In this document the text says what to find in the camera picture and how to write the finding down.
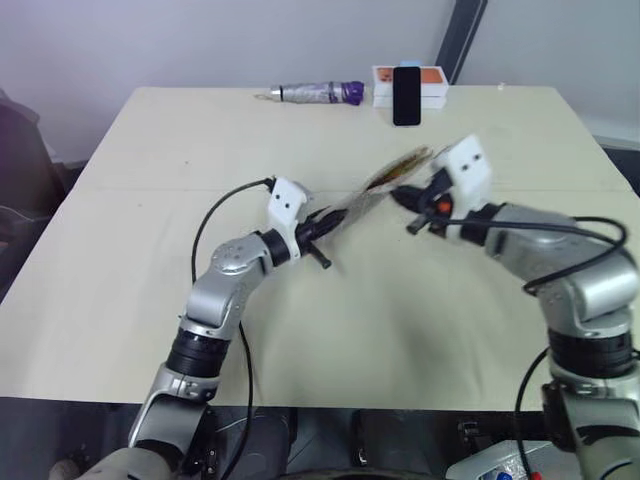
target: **black cable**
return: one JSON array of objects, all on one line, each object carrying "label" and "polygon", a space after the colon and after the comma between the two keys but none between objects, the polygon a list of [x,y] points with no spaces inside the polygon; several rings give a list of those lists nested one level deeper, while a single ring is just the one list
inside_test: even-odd
[{"label": "black cable", "polygon": [[463,225],[463,226],[471,226],[471,227],[481,227],[481,228],[510,228],[514,230],[541,230],[548,232],[562,232],[562,233],[571,233],[574,235],[580,235],[583,237],[589,237],[596,240],[600,240],[601,242],[608,243],[611,245],[610,248],[605,250],[598,255],[595,255],[583,262],[576,263],[575,265],[571,265],[570,267],[562,268],[556,272],[550,273],[548,275],[544,275],[540,278],[536,278],[524,284],[522,287],[523,290],[529,295],[535,295],[537,289],[545,284],[552,282],[554,280],[558,280],[563,277],[567,277],[576,272],[589,268],[601,261],[605,258],[617,253],[622,249],[624,244],[627,242],[627,229],[626,227],[610,218],[604,217],[574,217],[574,220],[577,222],[598,222],[605,223],[608,225],[612,225],[616,227],[620,232],[620,238],[618,240],[614,240],[611,237],[606,235],[602,235],[598,232],[594,232],[592,230],[586,230],[579,227],[574,227],[571,225],[557,225],[553,223],[544,223],[544,222],[503,222],[497,220],[482,220],[475,218],[464,218],[464,219],[451,219],[448,217],[443,217],[439,215],[433,215],[429,211],[424,211],[423,215],[427,218],[427,220],[431,223],[436,223],[440,225]]},{"label": "black cable", "polygon": [[259,185],[266,185],[267,188],[272,188],[273,180],[271,178],[265,178],[263,180],[256,180],[255,182],[246,183],[238,188],[234,188],[230,192],[225,193],[216,203],[214,203],[213,207],[209,209],[206,213],[202,222],[200,222],[200,226],[198,227],[198,232],[196,233],[196,238],[193,239],[193,247],[191,248],[191,283],[196,283],[196,254],[198,252],[198,244],[200,243],[200,237],[202,236],[202,232],[204,231],[204,227],[207,226],[207,222],[213,215],[220,205],[229,200],[229,198],[233,197],[236,193],[240,193],[243,190],[248,190],[253,187],[257,187]]},{"label": "black cable", "polygon": [[[242,192],[243,190],[248,190],[249,188],[257,187],[259,185],[266,185],[267,188],[271,191],[273,190],[273,179],[265,178],[263,180],[256,180],[255,182],[250,182],[245,185],[242,185],[238,188],[231,190],[230,192],[224,194],[206,213],[202,222],[200,222],[200,226],[198,227],[198,232],[196,233],[195,238],[193,239],[193,247],[191,249],[191,283],[195,283],[197,279],[196,275],[196,256],[198,253],[198,244],[200,243],[200,237],[202,236],[202,232],[204,231],[207,222],[213,215],[220,205],[222,205],[225,201],[231,198],[236,193]],[[253,419],[252,410],[253,410],[253,364],[251,361],[251,349],[249,348],[249,342],[247,341],[247,336],[244,333],[244,328],[242,327],[242,323],[239,325],[240,330],[240,338],[242,339],[242,345],[244,347],[244,354],[247,361],[247,377],[249,381],[249,398],[247,399],[247,421],[244,424],[244,428],[242,430],[242,436],[240,437],[240,441],[238,442],[238,447],[229,462],[226,470],[222,474],[221,480],[227,480],[233,469],[236,467],[238,462],[240,461],[240,457],[242,457],[242,453],[247,444],[247,440],[249,439],[249,432],[251,431],[251,423]]]},{"label": "black cable", "polygon": [[518,396],[516,398],[516,406],[513,410],[513,430],[516,436],[516,444],[518,445],[518,453],[520,454],[520,462],[522,463],[522,467],[525,471],[525,476],[527,479],[531,479],[531,465],[529,465],[529,460],[527,460],[527,453],[524,451],[524,440],[522,439],[522,430],[520,430],[520,413],[522,409],[522,398],[524,397],[524,392],[527,388],[527,384],[529,383],[529,379],[535,369],[540,365],[542,360],[547,356],[548,348],[545,348],[542,352],[538,354],[535,360],[529,365],[527,369],[527,373],[524,374],[522,378],[522,382],[520,382],[520,387],[518,388]]}]

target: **white box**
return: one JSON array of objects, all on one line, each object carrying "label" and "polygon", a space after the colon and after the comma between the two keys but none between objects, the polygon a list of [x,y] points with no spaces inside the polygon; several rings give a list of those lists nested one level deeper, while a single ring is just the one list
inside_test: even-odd
[{"label": "white box", "polygon": [[[393,69],[395,67],[373,67],[373,96],[393,96]],[[449,82],[440,67],[420,67],[420,96],[445,97]]]},{"label": "white box", "polygon": [[[373,106],[391,108],[393,105],[393,69],[389,66],[373,67]],[[449,82],[440,67],[420,67],[421,108],[439,109],[447,103]]]}]

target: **table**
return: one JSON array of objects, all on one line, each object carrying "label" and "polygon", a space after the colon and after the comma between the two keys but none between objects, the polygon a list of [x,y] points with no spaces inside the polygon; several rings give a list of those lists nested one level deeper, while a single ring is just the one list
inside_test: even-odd
[{"label": "table", "polygon": [[[0,305],[0,395],[144,400],[184,308],[202,215],[270,174],[302,182],[322,205],[417,144],[475,132],[495,201],[622,219],[640,255],[637,197],[553,89],[452,87],[445,109],[411,129],[368,105],[276,104],[256,92],[134,92]],[[216,212],[200,272],[219,243],[264,227],[267,200],[244,192]],[[546,345],[536,301],[479,249],[407,235],[411,219],[385,201],[322,245],[331,269],[304,259],[262,284],[244,320],[256,404],[513,407]],[[543,364],[525,408],[541,407],[547,378]],[[234,340],[215,403],[246,394]]]}]

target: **white wall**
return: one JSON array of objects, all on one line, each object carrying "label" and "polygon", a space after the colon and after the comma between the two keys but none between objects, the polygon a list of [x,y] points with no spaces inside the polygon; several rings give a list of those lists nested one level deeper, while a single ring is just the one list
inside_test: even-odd
[{"label": "white wall", "polygon": [[449,0],[1,0],[0,88],[88,158],[133,89],[370,81],[433,63]]},{"label": "white wall", "polygon": [[639,0],[490,0],[460,84],[552,85],[594,135],[640,142]]}]

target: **black smartphone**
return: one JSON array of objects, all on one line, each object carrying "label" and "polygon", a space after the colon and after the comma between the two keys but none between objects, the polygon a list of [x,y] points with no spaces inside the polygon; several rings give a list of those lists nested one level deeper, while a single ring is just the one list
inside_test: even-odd
[{"label": "black smartphone", "polygon": [[420,67],[393,69],[393,124],[420,125]]}]

